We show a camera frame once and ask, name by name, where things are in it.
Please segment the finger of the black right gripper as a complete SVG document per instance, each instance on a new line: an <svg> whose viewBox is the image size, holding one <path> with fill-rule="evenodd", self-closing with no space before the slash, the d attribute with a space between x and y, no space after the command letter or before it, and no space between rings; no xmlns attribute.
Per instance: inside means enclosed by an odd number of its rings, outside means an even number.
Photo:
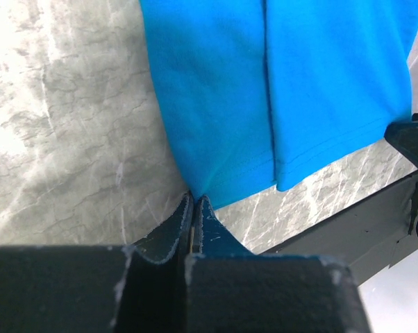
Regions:
<svg viewBox="0 0 418 333"><path fill-rule="evenodd" d="M409 121L391 123L384 138L418 168L418 113L414 113Z"/></svg>

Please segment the blue t-shirt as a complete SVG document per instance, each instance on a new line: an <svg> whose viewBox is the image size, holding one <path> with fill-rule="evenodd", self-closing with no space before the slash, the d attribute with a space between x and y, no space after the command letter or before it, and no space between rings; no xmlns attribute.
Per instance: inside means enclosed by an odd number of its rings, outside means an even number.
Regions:
<svg viewBox="0 0 418 333"><path fill-rule="evenodd" d="M171 150L214 208L286 191L412 113L418 1L142 1Z"/></svg>

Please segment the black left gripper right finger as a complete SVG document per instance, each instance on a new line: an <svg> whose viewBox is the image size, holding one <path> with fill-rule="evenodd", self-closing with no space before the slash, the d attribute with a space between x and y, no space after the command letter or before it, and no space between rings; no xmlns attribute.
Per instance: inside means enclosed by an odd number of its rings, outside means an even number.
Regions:
<svg viewBox="0 0 418 333"><path fill-rule="evenodd" d="M255 255L199 199L185 259L186 332L367 332L349 268L328 256Z"/></svg>

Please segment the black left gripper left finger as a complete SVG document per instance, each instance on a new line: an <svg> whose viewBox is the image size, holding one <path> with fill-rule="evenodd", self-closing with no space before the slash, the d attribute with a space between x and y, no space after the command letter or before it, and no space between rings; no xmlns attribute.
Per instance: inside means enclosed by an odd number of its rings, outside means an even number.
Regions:
<svg viewBox="0 0 418 333"><path fill-rule="evenodd" d="M177 332L193 199L128 245L0 246L0 332Z"/></svg>

